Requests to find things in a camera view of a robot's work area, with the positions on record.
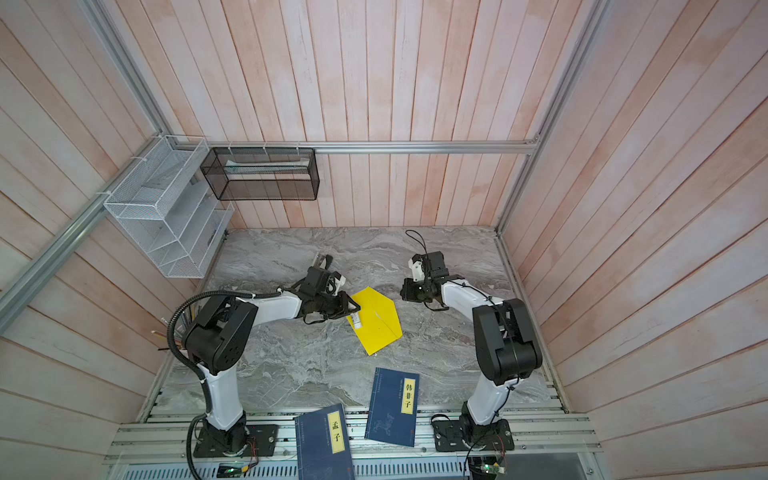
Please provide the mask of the aluminium frame rail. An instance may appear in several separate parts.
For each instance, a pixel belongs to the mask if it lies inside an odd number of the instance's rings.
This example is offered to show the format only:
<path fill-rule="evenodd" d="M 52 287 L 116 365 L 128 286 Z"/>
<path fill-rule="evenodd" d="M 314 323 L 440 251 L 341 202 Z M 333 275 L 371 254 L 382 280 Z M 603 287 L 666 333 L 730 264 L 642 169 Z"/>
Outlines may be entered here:
<path fill-rule="evenodd" d="M 210 148 L 287 148 L 314 150 L 317 154 L 531 154 L 536 141 L 213 141 L 202 137 L 173 137 L 179 148 L 204 141 Z"/>

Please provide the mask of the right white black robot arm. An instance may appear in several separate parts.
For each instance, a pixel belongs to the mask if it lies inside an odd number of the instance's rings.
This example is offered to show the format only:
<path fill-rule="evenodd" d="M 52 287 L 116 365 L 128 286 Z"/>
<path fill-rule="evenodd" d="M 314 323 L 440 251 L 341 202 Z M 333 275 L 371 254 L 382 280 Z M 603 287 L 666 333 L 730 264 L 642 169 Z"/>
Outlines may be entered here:
<path fill-rule="evenodd" d="M 449 273 L 439 252 L 416 254 L 409 260 L 411 276 L 404 280 L 403 300 L 455 310 L 472 323 L 480 377 L 462 405 L 457 420 L 432 420 L 439 451 L 512 449 L 511 430 L 501 411 L 511 393 L 543 363 L 543 353 L 525 303 L 503 300 Z"/>

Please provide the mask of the blue book on rail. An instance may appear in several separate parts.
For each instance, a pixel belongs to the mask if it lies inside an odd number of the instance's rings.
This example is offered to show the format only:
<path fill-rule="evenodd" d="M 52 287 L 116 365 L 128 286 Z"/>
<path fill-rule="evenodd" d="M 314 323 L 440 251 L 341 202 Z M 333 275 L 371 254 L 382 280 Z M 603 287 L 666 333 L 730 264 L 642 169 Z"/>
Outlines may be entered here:
<path fill-rule="evenodd" d="M 299 479 L 355 478 L 342 404 L 301 414 L 294 423 Z"/>

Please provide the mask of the black mesh basket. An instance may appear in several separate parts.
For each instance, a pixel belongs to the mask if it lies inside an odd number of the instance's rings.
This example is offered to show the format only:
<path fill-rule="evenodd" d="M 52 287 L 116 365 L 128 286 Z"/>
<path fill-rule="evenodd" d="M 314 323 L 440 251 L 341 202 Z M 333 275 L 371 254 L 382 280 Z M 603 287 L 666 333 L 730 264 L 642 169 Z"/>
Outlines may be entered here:
<path fill-rule="evenodd" d="M 200 170 L 224 201 L 314 201 L 320 186 L 309 148 L 215 147 Z"/>

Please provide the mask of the blue book on table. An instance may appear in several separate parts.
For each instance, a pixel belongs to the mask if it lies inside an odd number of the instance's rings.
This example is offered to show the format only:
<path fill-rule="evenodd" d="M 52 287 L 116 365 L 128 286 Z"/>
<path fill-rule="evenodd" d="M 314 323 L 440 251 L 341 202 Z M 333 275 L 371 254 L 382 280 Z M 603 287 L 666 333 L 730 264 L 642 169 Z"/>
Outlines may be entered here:
<path fill-rule="evenodd" d="M 420 375 L 377 367 L 365 438 L 388 444 L 415 445 Z"/>

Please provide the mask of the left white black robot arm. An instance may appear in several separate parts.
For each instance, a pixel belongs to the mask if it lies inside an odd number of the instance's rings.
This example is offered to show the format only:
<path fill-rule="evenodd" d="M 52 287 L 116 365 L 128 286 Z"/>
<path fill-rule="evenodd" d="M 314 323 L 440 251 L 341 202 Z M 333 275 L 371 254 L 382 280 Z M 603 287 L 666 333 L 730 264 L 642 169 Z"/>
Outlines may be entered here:
<path fill-rule="evenodd" d="M 294 285 L 270 293 L 210 290 L 185 300 L 167 323 L 171 354 L 197 377 L 205 412 L 188 429 L 186 456 L 242 456 L 256 447 L 238 393 L 236 366 L 252 329 L 313 314 L 321 323 L 351 316 L 362 307 L 343 290 L 345 277 L 311 267 Z"/>

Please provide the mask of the yellow envelope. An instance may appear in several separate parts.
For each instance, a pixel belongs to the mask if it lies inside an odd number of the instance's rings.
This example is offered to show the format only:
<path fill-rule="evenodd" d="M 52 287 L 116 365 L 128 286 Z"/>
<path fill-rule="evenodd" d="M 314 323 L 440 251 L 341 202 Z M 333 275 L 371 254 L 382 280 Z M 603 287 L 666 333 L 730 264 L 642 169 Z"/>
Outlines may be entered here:
<path fill-rule="evenodd" d="M 360 306 L 357 312 L 362 327 L 353 328 L 351 315 L 347 316 L 347 321 L 369 356 L 403 336 L 393 300 L 370 287 L 352 295 L 351 299 Z"/>

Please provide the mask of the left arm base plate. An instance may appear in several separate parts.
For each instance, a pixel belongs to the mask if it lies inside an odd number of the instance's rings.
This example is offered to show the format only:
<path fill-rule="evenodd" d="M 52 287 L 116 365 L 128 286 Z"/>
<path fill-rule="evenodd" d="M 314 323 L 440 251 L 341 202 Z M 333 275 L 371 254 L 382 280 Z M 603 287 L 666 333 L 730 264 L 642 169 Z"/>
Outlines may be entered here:
<path fill-rule="evenodd" d="M 277 439 L 276 424 L 235 425 L 224 431 L 203 422 L 200 433 L 195 437 L 192 456 L 195 459 L 272 457 Z"/>

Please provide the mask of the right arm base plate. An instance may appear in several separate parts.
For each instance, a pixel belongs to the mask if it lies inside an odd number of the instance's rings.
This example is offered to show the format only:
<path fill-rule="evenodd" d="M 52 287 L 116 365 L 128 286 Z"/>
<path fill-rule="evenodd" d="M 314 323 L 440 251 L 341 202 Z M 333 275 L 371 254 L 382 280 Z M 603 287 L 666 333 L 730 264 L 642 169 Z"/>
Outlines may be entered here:
<path fill-rule="evenodd" d="M 435 449 L 438 452 L 513 451 L 515 444 L 509 423 L 497 420 L 489 425 L 476 425 L 469 415 L 458 420 L 438 413 L 430 418 Z"/>

